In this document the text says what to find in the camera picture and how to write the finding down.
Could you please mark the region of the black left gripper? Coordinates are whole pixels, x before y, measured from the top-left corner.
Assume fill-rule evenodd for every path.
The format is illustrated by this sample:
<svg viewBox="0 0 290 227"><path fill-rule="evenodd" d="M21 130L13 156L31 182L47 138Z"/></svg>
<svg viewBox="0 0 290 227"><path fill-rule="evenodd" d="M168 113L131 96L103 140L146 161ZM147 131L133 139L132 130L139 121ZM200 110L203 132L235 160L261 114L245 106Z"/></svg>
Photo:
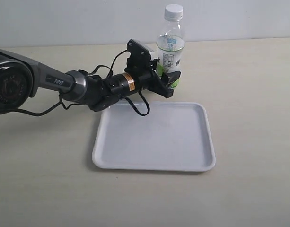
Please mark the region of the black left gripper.
<svg viewBox="0 0 290 227"><path fill-rule="evenodd" d="M110 96L113 98L127 98L130 95L149 90L164 98L172 97L181 76L181 71L156 73L157 61L137 64L128 58L126 68L122 73L114 74L113 65L110 67Z"/></svg>

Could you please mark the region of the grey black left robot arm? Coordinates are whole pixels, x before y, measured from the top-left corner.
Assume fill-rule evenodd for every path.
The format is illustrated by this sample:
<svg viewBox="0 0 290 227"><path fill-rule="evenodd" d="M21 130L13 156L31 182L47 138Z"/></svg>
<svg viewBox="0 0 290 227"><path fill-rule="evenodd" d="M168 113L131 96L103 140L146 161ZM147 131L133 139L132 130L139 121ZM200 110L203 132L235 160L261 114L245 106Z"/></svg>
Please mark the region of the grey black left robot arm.
<svg viewBox="0 0 290 227"><path fill-rule="evenodd" d="M58 105L85 105L100 112L130 95L152 91L165 98L173 95L172 85L181 73L174 71L158 76L157 59L145 49L132 48L123 73L112 70L105 78L96 71L71 70L66 73L20 54L0 49L0 115L10 112L33 115L22 104L34 97L38 88L57 91Z"/></svg>

